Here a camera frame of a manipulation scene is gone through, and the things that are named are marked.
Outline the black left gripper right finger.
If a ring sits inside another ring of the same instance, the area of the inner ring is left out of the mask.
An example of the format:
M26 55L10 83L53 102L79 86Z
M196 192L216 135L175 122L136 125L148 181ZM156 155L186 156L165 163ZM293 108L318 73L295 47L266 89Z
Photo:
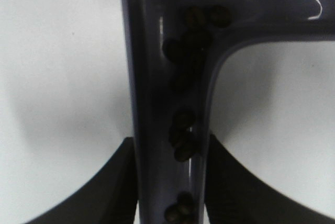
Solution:
M210 223L334 223L249 172L210 136L205 205Z

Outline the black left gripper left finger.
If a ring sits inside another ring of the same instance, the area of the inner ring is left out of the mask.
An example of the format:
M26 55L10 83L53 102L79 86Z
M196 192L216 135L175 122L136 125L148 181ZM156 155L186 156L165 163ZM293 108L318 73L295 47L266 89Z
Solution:
M138 201L133 138L78 191L30 223L133 223Z

